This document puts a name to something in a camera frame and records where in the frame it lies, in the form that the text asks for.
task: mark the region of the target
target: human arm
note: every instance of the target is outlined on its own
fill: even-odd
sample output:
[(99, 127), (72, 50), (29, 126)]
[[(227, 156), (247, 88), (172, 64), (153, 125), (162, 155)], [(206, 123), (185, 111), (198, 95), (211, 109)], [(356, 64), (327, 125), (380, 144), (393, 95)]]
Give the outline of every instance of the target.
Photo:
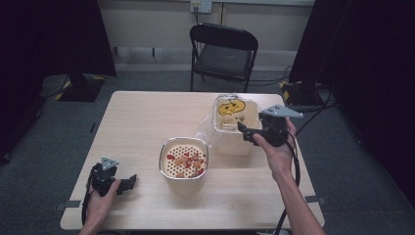
[(110, 213), (111, 205), (113, 204), (113, 199), (120, 182), (121, 180), (116, 179), (104, 197), (101, 197), (97, 191), (91, 189), (92, 193), (88, 203), (86, 221), (79, 235), (97, 234), (101, 230), (105, 219)]
[[(293, 137), (296, 136), (296, 127), (288, 118), (287, 125), (290, 131), (288, 142), (295, 146)], [(280, 189), (293, 234), (325, 234), (293, 178), (293, 156), (287, 144), (273, 147), (259, 134), (254, 135), (254, 140), (265, 151), (272, 177)]]

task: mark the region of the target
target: yellow smiley face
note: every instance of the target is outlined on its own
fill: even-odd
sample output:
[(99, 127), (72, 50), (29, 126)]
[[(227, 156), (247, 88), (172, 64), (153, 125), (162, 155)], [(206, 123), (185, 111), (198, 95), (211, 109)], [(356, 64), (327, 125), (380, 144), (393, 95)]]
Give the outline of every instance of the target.
[(231, 99), (229, 103), (223, 104), (219, 107), (219, 114), (222, 116), (233, 115), (242, 111), (245, 108), (245, 103), (242, 100)]

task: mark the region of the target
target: black backdrop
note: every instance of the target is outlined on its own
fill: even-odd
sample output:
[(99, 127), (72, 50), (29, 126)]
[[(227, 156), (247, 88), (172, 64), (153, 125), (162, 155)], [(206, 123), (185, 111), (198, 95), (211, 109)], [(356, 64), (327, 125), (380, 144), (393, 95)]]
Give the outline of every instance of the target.
[(0, 157), (33, 118), (28, 110), (45, 77), (69, 71), (116, 76), (96, 0), (2, 1), (0, 35)]
[(415, 4), (316, 0), (292, 73), (334, 85), (364, 146), (415, 207)]

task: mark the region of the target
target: forearm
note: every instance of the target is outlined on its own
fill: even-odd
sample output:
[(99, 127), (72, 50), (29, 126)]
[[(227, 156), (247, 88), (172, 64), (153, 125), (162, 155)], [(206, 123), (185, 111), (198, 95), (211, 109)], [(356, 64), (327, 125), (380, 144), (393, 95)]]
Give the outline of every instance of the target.
[(79, 235), (95, 235), (101, 230), (103, 221), (86, 221)]
[(291, 229), (295, 235), (325, 234), (290, 172), (276, 175)]

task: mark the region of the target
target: electrical outlet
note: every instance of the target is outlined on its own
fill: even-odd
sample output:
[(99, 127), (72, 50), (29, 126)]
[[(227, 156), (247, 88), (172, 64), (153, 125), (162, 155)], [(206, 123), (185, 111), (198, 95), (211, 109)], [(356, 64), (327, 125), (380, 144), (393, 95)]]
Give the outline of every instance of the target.
[(211, 1), (202, 1), (200, 9), (202, 13), (211, 13)]
[(190, 1), (190, 12), (196, 12), (195, 9), (197, 9), (197, 12), (201, 12), (201, 1)]

